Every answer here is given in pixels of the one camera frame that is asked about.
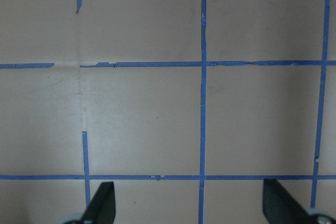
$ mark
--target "floor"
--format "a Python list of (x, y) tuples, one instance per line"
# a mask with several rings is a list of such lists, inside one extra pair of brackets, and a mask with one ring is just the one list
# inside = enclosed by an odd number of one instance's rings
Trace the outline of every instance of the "floor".
[(266, 224), (264, 178), (336, 216), (336, 0), (0, 4), (0, 222), (111, 180), (116, 224)]

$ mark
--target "gray floor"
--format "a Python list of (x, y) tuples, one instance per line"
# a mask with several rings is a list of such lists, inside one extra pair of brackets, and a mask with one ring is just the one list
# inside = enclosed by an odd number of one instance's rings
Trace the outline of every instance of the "gray floor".
[(306, 208), (318, 178), (336, 216), (336, 0), (328, 63), (324, 0), (206, 0), (203, 61), (202, 4), (0, 0), (0, 222), (57, 223), (114, 180), (116, 224), (267, 223), (265, 176)]

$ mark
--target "black object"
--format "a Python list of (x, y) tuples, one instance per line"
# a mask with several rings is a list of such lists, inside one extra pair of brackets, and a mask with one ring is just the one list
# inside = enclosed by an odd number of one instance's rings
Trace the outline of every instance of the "black object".
[(264, 179), (262, 203), (270, 224), (336, 224), (330, 216), (309, 215), (275, 179)]
[(113, 182), (101, 183), (81, 219), (64, 224), (113, 224), (116, 216), (115, 203)]

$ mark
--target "grid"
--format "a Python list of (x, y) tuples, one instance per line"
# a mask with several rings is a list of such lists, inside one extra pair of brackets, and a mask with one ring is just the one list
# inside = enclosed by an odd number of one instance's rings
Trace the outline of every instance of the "grid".
[[(1, 180), (60, 180), (60, 179), (81, 179), (85, 181), (86, 204), (90, 203), (90, 181), (91, 180), (198, 180), (199, 181), (199, 203), (198, 203), (198, 223), (203, 223), (204, 208), (204, 182), (206, 180), (262, 180), (265, 178), (275, 178), (278, 180), (311, 180), (311, 207), (315, 207), (317, 182), (318, 180), (336, 179), (336, 175), (319, 175), (319, 156), (322, 133), (323, 105), (325, 93), (325, 79), (327, 66), (336, 66), (336, 60), (328, 60), (328, 39), (329, 39), (329, 10), (330, 0), (324, 0), (324, 25), (323, 25), (323, 47), (321, 60), (269, 60), (269, 61), (208, 61), (207, 60), (207, 43), (206, 43), (206, 0), (201, 0), (201, 61), (176, 61), (176, 62), (117, 62), (108, 63), (100, 62), (96, 65), (80, 65), (80, 68), (153, 68), (153, 67), (199, 67), (201, 68), (201, 103), (200, 103), (200, 159), (198, 175), (90, 175), (89, 169), (89, 150), (88, 141), (89, 133), (82, 132), (83, 146), (83, 164), (84, 175), (37, 175), (37, 176), (12, 176), (0, 175)], [(77, 0), (76, 13), (80, 11), (82, 0)], [(51, 68), (54, 63), (20, 63), (20, 64), (0, 64), (0, 69), (27, 69), (27, 68)], [(206, 82), (207, 68), (215, 66), (320, 66), (320, 90), (318, 102), (318, 119), (316, 128), (316, 141), (314, 150), (314, 168), (312, 175), (206, 175), (205, 172), (205, 155), (206, 155)]]

